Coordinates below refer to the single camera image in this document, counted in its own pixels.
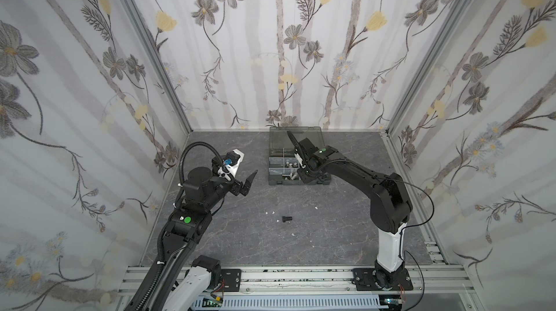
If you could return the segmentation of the green plastic compartment organizer box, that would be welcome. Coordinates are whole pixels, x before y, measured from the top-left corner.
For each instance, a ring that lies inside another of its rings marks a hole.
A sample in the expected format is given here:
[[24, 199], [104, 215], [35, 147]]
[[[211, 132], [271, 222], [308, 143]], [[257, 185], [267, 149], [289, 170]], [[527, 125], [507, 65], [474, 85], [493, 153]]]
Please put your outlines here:
[[270, 127], [269, 128], [269, 186], [298, 186], [304, 185], [300, 177], [296, 180], [285, 180], [283, 175], [297, 173], [298, 160], [294, 156], [294, 147], [288, 138], [287, 131], [291, 130], [298, 141], [309, 138], [316, 147], [324, 147], [324, 136], [320, 127]]

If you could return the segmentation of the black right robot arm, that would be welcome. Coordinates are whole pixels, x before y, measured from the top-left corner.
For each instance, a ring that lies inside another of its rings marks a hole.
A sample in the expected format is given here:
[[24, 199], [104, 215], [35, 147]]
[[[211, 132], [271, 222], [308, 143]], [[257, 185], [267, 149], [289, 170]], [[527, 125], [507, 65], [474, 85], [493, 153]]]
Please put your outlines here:
[[308, 138], [298, 140], [287, 131], [298, 160], [298, 176], [308, 184], [320, 176], [331, 174], [364, 193], [370, 201], [370, 219], [379, 232], [379, 253], [368, 277], [355, 275], [354, 284], [366, 290], [411, 291], [413, 285], [405, 267], [403, 243], [408, 228], [428, 224], [433, 218], [410, 225], [414, 206], [407, 187], [424, 190], [403, 180], [397, 173], [386, 175], [356, 163], [332, 146], [318, 148]]

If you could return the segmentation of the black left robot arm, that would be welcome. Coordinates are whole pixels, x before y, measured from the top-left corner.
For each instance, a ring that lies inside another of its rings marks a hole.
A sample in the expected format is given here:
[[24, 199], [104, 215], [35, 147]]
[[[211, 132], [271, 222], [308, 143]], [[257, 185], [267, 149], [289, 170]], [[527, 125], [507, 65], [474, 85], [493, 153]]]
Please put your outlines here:
[[[213, 153], [211, 167], [185, 173], [185, 160], [196, 147]], [[197, 257], [182, 281], [178, 276], [217, 214], [216, 205], [228, 194], [246, 196], [250, 192], [256, 174], [244, 181], [236, 177], [244, 156], [237, 149], [222, 155], [207, 142], [192, 142], [183, 150], [174, 210], [156, 240], [156, 259], [126, 310], [190, 310], [204, 292], [224, 289], [220, 262], [207, 256]]]

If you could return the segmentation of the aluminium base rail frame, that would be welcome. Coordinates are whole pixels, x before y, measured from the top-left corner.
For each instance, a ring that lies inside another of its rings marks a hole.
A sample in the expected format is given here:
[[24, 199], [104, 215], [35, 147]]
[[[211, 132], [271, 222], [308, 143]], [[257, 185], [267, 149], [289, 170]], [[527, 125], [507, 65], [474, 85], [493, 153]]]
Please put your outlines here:
[[[178, 281], [185, 278], [184, 268]], [[377, 295], [388, 310], [484, 310], [462, 266], [409, 265], [413, 289], [366, 290], [355, 275], [368, 277], [369, 266], [223, 266], [224, 289], [200, 297], [223, 302], [228, 296]]]

